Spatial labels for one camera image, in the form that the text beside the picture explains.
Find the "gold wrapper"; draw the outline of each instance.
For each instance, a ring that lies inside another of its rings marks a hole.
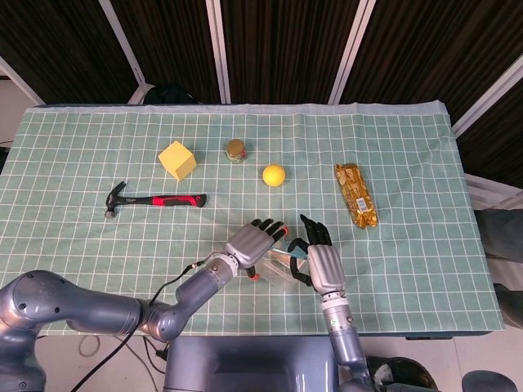
[[[351,211],[352,221],[361,229],[367,226],[376,226],[378,216],[357,165],[354,163],[334,165],[334,171],[337,181],[340,183],[346,205]]]

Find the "yellow sponge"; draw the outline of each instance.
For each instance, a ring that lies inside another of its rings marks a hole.
[[[196,167],[194,155],[179,141],[169,145],[158,158],[165,170],[179,181],[186,178]]]

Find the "black cable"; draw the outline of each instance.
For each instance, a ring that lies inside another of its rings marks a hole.
[[[179,274],[175,279],[173,279],[173,280],[171,280],[169,282],[164,283],[158,289],[156,294],[154,294],[153,299],[150,300],[149,306],[152,306],[154,304],[154,302],[156,301],[156,299],[158,298],[158,296],[160,295],[160,293],[162,292],[162,290],[165,287],[167,287],[169,284],[173,284],[173,283],[177,282],[182,276],[187,274],[190,270],[192,270],[193,268],[196,268],[196,267],[200,267],[206,261],[207,261],[207,259],[202,260],[202,261],[198,261],[198,262],[196,262],[194,264],[191,264],[191,265],[187,265],[184,268],[184,270],[181,272],[181,274]],[[109,362],[109,360],[111,358],[113,358],[129,342],[129,340],[131,339],[132,335],[134,335],[134,332],[136,332],[136,330],[141,325],[141,322],[143,321],[143,318],[144,318],[144,314],[145,314],[144,307],[141,304],[141,302],[139,302],[139,303],[140,303],[140,318],[138,319],[138,323],[136,323],[136,326],[132,329],[132,331],[129,332],[129,334],[125,337],[125,339],[122,340],[122,343],[120,343],[120,345],[118,347],[116,347],[109,355],[107,355],[104,359],[102,359],[88,374],[85,375],[85,377],[82,380],[80,380],[80,382],[71,390],[71,392],[77,392],[82,387],[82,385],[85,384],[86,381],[89,380],[89,378],[91,378],[91,376],[93,374],[98,372],[98,370],[100,370],[100,368],[102,366],[104,366],[107,362]]]
[[[89,378],[91,378],[91,376],[93,374],[95,374],[96,372],[98,372],[98,370],[100,370],[100,368],[102,366],[104,366],[107,362],[109,362],[109,360],[111,358],[113,358],[126,344],[127,342],[131,339],[132,335],[134,334],[134,332],[138,329],[138,327],[141,325],[141,322],[144,318],[144,307],[143,305],[140,303],[140,317],[138,318],[138,322],[136,323],[135,327],[132,329],[132,331],[129,332],[129,334],[125,337],[125,339],[122,340],[122,343],[120,343],[118,345],[118,347],[116,347],[113,351],[110,352],[109,355],[107,355],[105,358],[103,358],[93,369],[91,369],[91,371],[86,374],[84,376],[84,378],[82,380],[80,380],[78,382],[78,384],[71,390],[71,392],[76,392],[77,390],[79,390],[83,384],[86,383],[87,380],[89,380]]]
[[[82,351],[82,347],[83,347],[83,342],[85,340],[87,340],[89,337],[94,337],[95,340],[96,340],[96,348],[89,354],[85,354],[83,351]],[[78,353],[80,355],[82,355],[84,358],[90,358],[94,355],[96,355],[96,353],[100,350],[100,346],[101,346],[101,341],[100,341],[100,337],[97,336],[97,335],[86,335],[84,336],[81,340],[80,340],[80,343],[78,343]]]
[[[183,277],[183,275],[187,274],[189,271],[191,271],[193,268],[196,268],[196,267],[200,267],[201,265],[203,265],[205,263],[206,260],[201,260],[201,261],[198,261],[194,264],[191,264],[191,265],[187,265],[185,267],[185,269],[183,271],[181,271],[181,274],[179,274],[175,279],[169,281],[169,282],[166,282],[164,283],[162,286],[160,286],[160,288],[158,289],[158,291],[156,292],[156,294],[154,294],[153,296],[153,299],[150,300],[149,302],[149,306],[152,306],[154,304],[154,302],[156,301],[156,299],[158,298],[158,296],[160,295],[160,293],[162,292],[162,290],[164,288],[166,288],[168,285],[170,284],[173,284],[173,283],[176,283],[179,279],[181,279],[181,277]]]
[[[119,341],[123,341],[123,339],[120,339],[120,338],[117,337],[117,336],[114,336],[114,338],[118,339]],[[144,365],[145,370],[146,370],[147,373],[149,374],[150,380],[153,381],[154,390],[155,390],[156,392],[158,392],[158,387],[156,386],[156,381],[154,380],[153,373],[151,373],[151,371],[149,370],[149,367],[147,366],[147,363],[145,363],[145,361],[141,358],[141,356],[138,355],[138,354],[136,353],[136,351],[133,350],[129,344],[126,344],[125,346],[129,349],[129,351],[131,351],[131,353],[136,357],[136,359],[138,359],[138,360],[140,361],[140,363],[141,363],[142,365]]]
[[[153,369],[156,372],[165,374],[165,372],[163,370],[158,369],[156,367],[156,365],[153,363],[153,359],[150,357],[150,354],[149,354],[149,346],[148,345],[151,345],[151,347],[154,349],[154,352],[158,351],[158,349],[153,345],[153,343],[149,339],[147,339],[146,336],[142,336],[141,338],[144,341],[145,353],[147,354],[147,359],[149,360],[150,366],[152,366]]]

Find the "red hammer handle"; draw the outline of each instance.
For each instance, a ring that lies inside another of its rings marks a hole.
[[[203,207],[206,202],[207,202],[207,195],[206,194],[153,196],[153,206],[194,206],[194,207]]]

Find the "hammer head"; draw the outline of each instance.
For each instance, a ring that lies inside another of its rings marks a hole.
[[[106,218],[114,218],[116,216],[114,208],[118,206],[118,192],[125,188],[125,185],[125,181],[120,182],[113,188],[113,190],[111,190],[109,196],[107,196],[107,199],[105,200],[105,205],[107,206],[107,211],[105,212]]]

